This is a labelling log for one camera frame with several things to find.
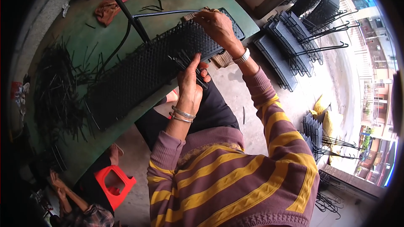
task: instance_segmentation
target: metal pole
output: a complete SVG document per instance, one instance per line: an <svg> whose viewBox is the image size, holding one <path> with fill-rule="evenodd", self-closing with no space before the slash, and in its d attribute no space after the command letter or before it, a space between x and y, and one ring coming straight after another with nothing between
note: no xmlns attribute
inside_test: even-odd
<svg viewBox="0 0 404 227"><path fill-rule="evenodd" d="M122 0L115 0L118 6L122 9L122 12L126 15L128 18L129 22L132 24L132 26L136 29L136 31L139 33L140 38L142 38L144 43L147 43L150 41L150 38L148 34L146 33L146 30L142 26L142 23L138 18L132 18L132 15L130 14L128 8L126 8L126 5Z"/></svg>

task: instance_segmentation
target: wristwatch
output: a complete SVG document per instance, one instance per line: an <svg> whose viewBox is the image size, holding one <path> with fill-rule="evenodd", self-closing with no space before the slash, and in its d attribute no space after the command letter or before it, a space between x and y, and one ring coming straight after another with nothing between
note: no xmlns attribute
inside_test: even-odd
<svg viewBox="0 0 404 227"><path fill-rule="evenodd" d="M250 57L250 50L246 47L244 47L246 49L246 52L243 54L242 57L233 60L235 64L241 64L244 63L249 57Z"/></svg>

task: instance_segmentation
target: plaid shirt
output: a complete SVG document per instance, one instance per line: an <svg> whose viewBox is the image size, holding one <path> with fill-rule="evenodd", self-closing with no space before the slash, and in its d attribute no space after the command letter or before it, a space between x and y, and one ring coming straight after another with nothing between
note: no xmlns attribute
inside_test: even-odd
<svg viewBox="0 0 404 227"><path fill-rule="evenodd" d="M70 214L64 215L62 227L112 227L114 217L98 204L92 204L86 212L75 207Z"/></svg>

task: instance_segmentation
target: rag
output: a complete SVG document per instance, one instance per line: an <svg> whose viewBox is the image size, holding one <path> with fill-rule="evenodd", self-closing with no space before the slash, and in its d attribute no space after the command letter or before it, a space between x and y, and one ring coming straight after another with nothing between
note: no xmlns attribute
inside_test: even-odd
<svg viewBox="0 0 404 227"><path fill-rule="evenodd" d="M121 8L118 6L115 0L103 0L97 9L95 9L95 15L97 16L97 20L100 23L103 23L105 26L108 26L115 15L120 12Z"/></svg>

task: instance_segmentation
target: red plastic stool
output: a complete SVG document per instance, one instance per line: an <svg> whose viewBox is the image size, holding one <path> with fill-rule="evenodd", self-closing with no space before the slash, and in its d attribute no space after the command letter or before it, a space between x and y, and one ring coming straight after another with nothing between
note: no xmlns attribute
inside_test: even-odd
<svg viewBox="0 0 404 227"><path fill-rule="evenodd" d="M110 171L114 171L115 174L122 180L125 184L125 187L122 189L122 192L119 193L119 189L115 187L108 187L105 185L105 178L109 174ZM133 185L136 183L134 177L128 178L128 176L120 169L118 166L108 166L97 173L94 173L95 179L97 179L101 188L103 189L105 195L108 198L109 203L112 206L112 209L115 210L118 206L125 200L125 197L128 195L129 191L132 189Z"/></svg>

